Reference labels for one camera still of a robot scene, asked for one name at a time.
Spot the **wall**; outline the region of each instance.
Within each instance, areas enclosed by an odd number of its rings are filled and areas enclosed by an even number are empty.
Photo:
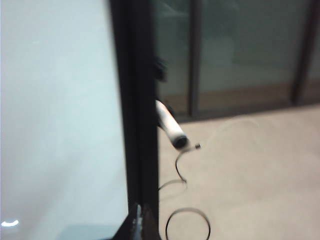
[[[93,240],[127,215],[109,6],[1,1],[3,240]]]

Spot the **glass panel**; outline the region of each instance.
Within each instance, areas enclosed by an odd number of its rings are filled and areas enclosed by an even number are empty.
[[[308,1],[203,2],[199,109],[285,104]]]
[[[189,1],[155,0],[156,54],[167,67],[166,82],[158,94],[176,113],[185,113],[188,102]]]
[[[320,100],[320,23],[317,26],[317,36],[312,62],[303,93],[303,101]]]

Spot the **black cable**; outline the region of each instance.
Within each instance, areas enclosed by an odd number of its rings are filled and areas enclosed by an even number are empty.
[[[207,218],[207,216],[199,209],[197,208],[193,208],[193,207],[184,207],[184,208],[179,208],[177,210],[175,210],[173,213],[171,213],[170,217],[168,218],[168,221],[166,222],[165,225],[165,238],[166,240],[169,240],[168,238],[168,226],[169,226],[169,222],[171,220],[171,218],[178,214],[178,213],[182,213],[182,212],[193,212],[196,214],[199,214],[201,217],[203,217],[203,219],[206,221],[206,224],[208,225],[208,235],[206,236],[205,240],[208,240],[210,238],[210,234],[211,234],[211,226],[210,226],[210,222],[209,219]]]
[[[182,151],[179,153],[179,155],[178,155],[178,156],[176,157],[176,159],[175,159],[175,170],[176,170],[176,173],[179,175],[180,179],[174,179],[174,180],[170,180],[170,181],[164,183],[162,186],[160,186],[160,187],[158,188],[158,191],[161,190],[162,188],[164,188],[165,186],[170,185],[170,184],[178,184],[178,183],[187,184],[187,179],[185,179],[185,178],[181,175],[181,173],[179,172],[179,169],[178,169],[178,161],[179,161],[179,159],[182,157],[183,154],[188,153],[188,152],[191,152],[191,151],[193,151],[193,150],[200,149],[200,148],[201,148],[201,146],[200,146],[200,144],[198,143],[198,144],[196,144],[194,147],[184,149],[184,150],[182,150]]]
[[[179,172],[178,161],[179,161],[179,159],[181,158],[181,156],[183,154],[185,154],[187,152],[191,152],[193,150],[200,149],[200,148],[201,148],[200,144],[196,144],[194,147],[184,149],[179,153],[179,155],[175,159],[175,170],[176,170],[177,174],[179,175],[180,179],[174,179],[174,180],[167,181],[166,183],[164,183],[162,186],[160,186],[158,188],[158,191],[161,190],[162,188],[164,188],[165,186],[170,185],[170,184],[177,184],[177,183],[187,184],[187,179],[185,179]],[[193,207],[179,208],[179,209],[175,210],[173,213],[171,213],[171,215],[168,218],[168,220],[166,222],[166,225],[165,225],[165,238],[166,238],[166,240],[169,240],[169,238],[168,238],[168,226],[169,226],[169,222],[170,222],[171,218],[174,215],[176,215],[178,213],[181,213],[181,212],[192,212],[192,213],[199,214],[201,217],[203,217],[203,219],[206,221],[206,224],[208,225],[208,235],[207,235],[207,237],[205,239],[205,240],[208,240],[209,237],[210,237],[210,234],[211,234],[211,226],[210,226],[209,219],[207,218],[207,216],[201,210],[199,210],[197,208],[193,208]]]

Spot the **floor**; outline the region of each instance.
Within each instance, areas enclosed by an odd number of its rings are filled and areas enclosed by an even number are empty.
[[[163,240],[170,214],[203,211],[210,240],[320,239],[320,104],[181,125],[192,144],[179,170],[184,184],[159,193]],[[159,131],[159,184],[177,179],[178,152]],[[206,222],[179,213],[168,226],[170,240],[205,240]]]

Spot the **black metal frame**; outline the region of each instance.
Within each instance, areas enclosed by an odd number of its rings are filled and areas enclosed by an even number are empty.
[[[125,141],[128,208],[148,205],[158,224],[154,46],[148,0],[111,0]]]
[[[198,115],[199,74],[201,55],[201,23],[202,1],[190,0],[189,5],[189,88],[188,88],[188,114],[191,117]]]
[[[312,0],[308,9],[308,19],[305,25],[304,38],[295,79],[292,86],[291,102],[294,105],[302,103],[302,94],[307,84],[308,70],[312,63],[313,50],[315,49],[317,28],[320,21],[320,1]]]

